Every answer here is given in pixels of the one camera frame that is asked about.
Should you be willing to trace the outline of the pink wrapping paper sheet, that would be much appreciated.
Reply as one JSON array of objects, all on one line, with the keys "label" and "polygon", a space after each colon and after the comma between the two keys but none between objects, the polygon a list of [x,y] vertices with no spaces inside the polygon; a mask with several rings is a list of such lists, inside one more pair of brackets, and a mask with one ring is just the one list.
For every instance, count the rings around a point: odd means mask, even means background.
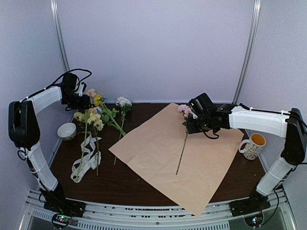
[{"label": "pink wrapping paper sheet", "polygon": [[243,133],[222,129],[218,139],[187,134],[171,103],[130,131],[110,151],[147,183],[200,216],[226,176]]}]

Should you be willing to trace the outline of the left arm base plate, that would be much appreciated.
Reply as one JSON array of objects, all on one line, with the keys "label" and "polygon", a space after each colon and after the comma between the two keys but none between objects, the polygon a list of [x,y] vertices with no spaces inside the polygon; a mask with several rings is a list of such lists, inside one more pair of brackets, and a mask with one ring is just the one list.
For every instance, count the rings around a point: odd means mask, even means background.
[{"label": "left arm base plate", "polygon": [[80,201],[67,200],[66,203],[46,201],[44,209],[53,211],[51,223],[55,228],[63,229],[70,225],[73,217],[82,218],[86,204]]}]

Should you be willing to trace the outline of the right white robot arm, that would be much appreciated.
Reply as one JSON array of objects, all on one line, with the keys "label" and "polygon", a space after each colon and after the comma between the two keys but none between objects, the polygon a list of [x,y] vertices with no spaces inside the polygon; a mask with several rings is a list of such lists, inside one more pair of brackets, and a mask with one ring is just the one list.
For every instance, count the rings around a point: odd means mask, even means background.
[{"label": "right white robot arm", "polygon": [[189,134],[213,132],[211,139],[218,139],[221,129],[248,129],[285,139],[280,157],[260,179],[253,193],[246,200],[249,211],[257,211],[265,198],[282,183],[292,169],[303,164],[307,150],[307,125],[300,110],[269,111],[240,104],[217,105],[206,93],[189,101],[192,115],[187,118]]}]

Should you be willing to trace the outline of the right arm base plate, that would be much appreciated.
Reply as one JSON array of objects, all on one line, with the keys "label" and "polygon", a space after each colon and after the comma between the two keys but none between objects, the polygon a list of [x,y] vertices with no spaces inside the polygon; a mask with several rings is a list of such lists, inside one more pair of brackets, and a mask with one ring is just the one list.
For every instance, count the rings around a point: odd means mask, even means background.
[{"label": "right arm base plate", "polygon": [[269,201],[260,202],[253,198],[246,198],[230,202],[229,207],[233,217],[241,216],[249,227],[257,228],[264,222],[263,211],[271,205]]}]

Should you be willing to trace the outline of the pink rose stem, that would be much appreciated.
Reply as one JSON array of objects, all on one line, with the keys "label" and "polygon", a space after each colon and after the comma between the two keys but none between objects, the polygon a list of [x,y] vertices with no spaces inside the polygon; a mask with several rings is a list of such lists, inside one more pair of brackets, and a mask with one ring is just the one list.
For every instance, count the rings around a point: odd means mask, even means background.
[{"label": "pink rose stem", "polygon": [[178,175],[179,169],[180,169],[180,165],[181,165],[181,161],[182,161],[182,157],[183,157],[183,153],[185,150],[185,145],[186,145],[186,141],[187,141],[187,137],[188,137],[188,130],[187,130],[187,122],[186,119],[189,117],[189,114],[192,112],[191,108],[186,105],[186,104],[182,104],[178,107],[177,109],[178,113],[180,113],[185,121],[183,123],[183,125],[185,126],[185,134],[184,134],[184,140],[183,140],[183,145],[182,145],[182,150],[180,153],[180,157],[179,157],[179,161],[178,161],[178,165],[177,165],[177,170],[176,170],[176,175]]}]

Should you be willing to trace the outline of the white rose stem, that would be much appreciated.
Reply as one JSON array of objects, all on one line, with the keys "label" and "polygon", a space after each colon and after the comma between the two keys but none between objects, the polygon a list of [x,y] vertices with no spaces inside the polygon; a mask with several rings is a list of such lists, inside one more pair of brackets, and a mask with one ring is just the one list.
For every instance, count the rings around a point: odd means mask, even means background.
[{"label": "white rose stem", "polygon": [[115,104],[116,106],[120,108],[120,111],[121,111],[121,126],[120,126],[121,132],[119,135],[119,140],[120,140],[123,136],[125,136],[125,134],[122,133],[123,127],[124,127],[127,112],[130,112],[132,110],[132,102],[128,98],[120,96],[116,99]]}]

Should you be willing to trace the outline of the pale yellow flower stem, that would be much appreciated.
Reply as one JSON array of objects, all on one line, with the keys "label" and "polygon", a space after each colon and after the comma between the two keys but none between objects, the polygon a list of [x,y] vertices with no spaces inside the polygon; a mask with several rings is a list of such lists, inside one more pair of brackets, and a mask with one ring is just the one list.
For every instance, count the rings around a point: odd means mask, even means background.
[{"label": "pale yellow flower stem", "polygon": [[[84,113],[76,112],[74,114],[74,119],[76,119],[80,126],[84,128],[84,137],[83,141],[87,138],[87,132],[91,132],[93,137],[98,138],[98,132],[101,131],[104,127],[104,124],[101,120],[101,115],[97,113],[97,111],[93,108],[85,110]],[[99,141],[96,143],[97,148],[99,150]],[[81,157],[83,158],[84,150],[81,150]]]}]

